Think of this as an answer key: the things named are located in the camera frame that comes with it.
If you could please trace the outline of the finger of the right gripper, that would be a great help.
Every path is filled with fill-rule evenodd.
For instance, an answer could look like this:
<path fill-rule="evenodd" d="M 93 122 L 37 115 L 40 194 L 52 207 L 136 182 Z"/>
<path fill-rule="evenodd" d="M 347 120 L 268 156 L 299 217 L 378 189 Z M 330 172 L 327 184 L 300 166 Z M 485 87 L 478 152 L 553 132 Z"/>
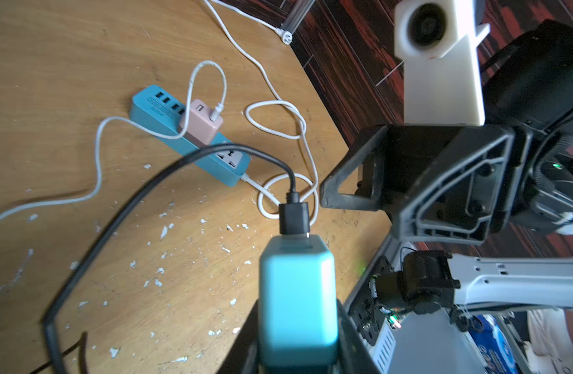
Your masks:
<path fill-rule="evenodd" d="M 389 216 L 405 242 L 481 244 L 516 134 L 500 126 L 389 130 Z"/>
<path fill-rule="evenodd" d="M 347 154 L 322 181 L 320 206 L 336 210 L 381 210 L 385 185 L 385 144 L 389 126 L 375 126 L 358 134 Z M 354 194 L 339 191 L 358 169 L 361 179 Z"/>

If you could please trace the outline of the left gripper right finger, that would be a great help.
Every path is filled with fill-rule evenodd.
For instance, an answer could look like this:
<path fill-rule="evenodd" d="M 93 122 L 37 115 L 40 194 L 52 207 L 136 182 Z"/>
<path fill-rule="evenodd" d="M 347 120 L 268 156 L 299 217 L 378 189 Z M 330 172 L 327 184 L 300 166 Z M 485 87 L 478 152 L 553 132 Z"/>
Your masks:
<path fill-rule="evenodd" d="M 340 301 L 337 301 L 337 313 L 339 337 L 336 366 L 338 373 L 380 373 L 364 346 L 364 340 Z"/>

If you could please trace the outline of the pink USB charger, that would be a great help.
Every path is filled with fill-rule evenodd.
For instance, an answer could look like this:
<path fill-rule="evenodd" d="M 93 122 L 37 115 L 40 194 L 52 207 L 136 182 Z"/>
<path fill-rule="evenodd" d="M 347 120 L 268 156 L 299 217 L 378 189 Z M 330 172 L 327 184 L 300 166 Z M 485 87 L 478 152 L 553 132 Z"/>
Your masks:
<path fill-rule="evenodd" d="M 211 108 L 203 101 L 195 99 L 189 110 L 184 110 L 180 119 L 180 132 L 187 129 L 183 135 L 198 146 L 208 146 L 219 134 L 224 123 L 221 112 Z"/>

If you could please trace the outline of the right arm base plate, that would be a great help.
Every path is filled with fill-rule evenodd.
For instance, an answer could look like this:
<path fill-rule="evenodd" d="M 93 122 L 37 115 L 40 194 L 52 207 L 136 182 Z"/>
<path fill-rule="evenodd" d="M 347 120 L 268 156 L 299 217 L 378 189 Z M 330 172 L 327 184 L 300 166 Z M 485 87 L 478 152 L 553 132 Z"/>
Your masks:
<path fill-rule="evenodd" d="M 384 324 L 391 330 L 401 327 L 401 316 L 379 302 L 371 289 L 371 281 L 392 271 L 393 268 L 386 257 L 375 257 L 373 265 L 364 271 L 347 299 L 348 314 L 356 330 L 366 344 L 372 347 L 376 345 Z"/>

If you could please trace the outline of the teal USB charger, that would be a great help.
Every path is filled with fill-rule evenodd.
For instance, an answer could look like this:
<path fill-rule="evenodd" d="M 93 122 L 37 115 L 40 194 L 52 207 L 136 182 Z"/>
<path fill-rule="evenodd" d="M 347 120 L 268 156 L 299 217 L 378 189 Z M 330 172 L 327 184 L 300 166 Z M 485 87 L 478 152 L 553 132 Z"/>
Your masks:
<path fill-rule="evenodd" d="M 276 236 L 261 254 L 258 339 L 266 367 L 319 367 L 336 361 L 335 259 L 321 237 Z"/>

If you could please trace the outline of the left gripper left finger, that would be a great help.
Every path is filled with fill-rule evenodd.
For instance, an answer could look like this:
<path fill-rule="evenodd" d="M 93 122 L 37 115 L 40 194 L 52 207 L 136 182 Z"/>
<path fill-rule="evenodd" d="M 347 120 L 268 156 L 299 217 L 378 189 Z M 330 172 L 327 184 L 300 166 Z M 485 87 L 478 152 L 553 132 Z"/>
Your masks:
<path fill-rule="evenodd" d="M 258 301 L 256 301 L 216 373 L 256 374 L 259 373 L 258 359 Z"/>

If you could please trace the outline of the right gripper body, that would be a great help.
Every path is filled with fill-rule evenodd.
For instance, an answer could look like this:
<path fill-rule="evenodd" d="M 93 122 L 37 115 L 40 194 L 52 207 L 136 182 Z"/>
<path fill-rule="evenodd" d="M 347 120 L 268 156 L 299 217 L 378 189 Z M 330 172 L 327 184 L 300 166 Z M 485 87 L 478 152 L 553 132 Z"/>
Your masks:
<path fill-rule="evenodd" d="M 522 126 L 380 126 L 358 154 L 396 234 L 490 234 L 509 222 L 532 132 Z"/>

